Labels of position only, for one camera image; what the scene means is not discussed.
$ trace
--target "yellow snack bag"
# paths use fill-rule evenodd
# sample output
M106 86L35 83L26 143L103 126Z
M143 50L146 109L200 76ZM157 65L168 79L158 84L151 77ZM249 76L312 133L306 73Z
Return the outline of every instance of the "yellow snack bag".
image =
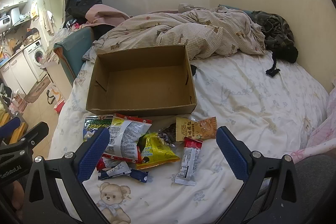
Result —
M138 170L180 160L156 132L144 135L138 145L144 147L141 152L142 163L136 165Z
M181 142L184 137L194 140L216 138L216 117L206 118L202 121L192 121L187 118L176 118L176 141Z

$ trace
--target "kitchen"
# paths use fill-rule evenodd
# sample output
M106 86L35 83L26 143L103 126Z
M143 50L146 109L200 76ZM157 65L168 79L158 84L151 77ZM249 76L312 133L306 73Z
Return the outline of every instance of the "kitchen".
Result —
M67 99L71 84L59 63L43 69L40 65L53 50L49 42L63 26L63 11L63 0L0 0L0 93L4 86L10 88L12 97L19 95L25 102L19 109L21 122L28 124L27 130L40 121L47 122L51 138L58 115L46 91L65 86L66 92L60 96L64 93ZM11 110L13 98L9 99L6 104ZM51 138L39 144L39 150L48 151Z

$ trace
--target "rug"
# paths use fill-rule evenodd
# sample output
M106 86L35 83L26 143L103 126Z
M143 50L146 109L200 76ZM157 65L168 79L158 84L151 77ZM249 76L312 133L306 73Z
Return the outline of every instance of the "rug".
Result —
M33 103L37 100L37 98L42 94L45 88L50 84L49 77L45 76L41 82L36 83L28 92L25 97L25 100L28 103Z

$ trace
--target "washing machine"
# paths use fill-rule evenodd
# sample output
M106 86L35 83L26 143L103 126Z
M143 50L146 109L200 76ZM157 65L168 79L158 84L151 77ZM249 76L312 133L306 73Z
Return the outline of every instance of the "washing machine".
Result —
M41 81L47 74L46 71L40 69L40 61L45 55L41 41L37 40L27 46L24 49L24 55L37 81Z

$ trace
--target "open box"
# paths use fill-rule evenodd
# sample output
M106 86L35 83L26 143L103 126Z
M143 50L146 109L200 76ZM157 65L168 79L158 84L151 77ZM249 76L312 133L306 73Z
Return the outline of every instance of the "open box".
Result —
M86 102L88 111L145 117L188 114L196 105L184 45L97 55Z

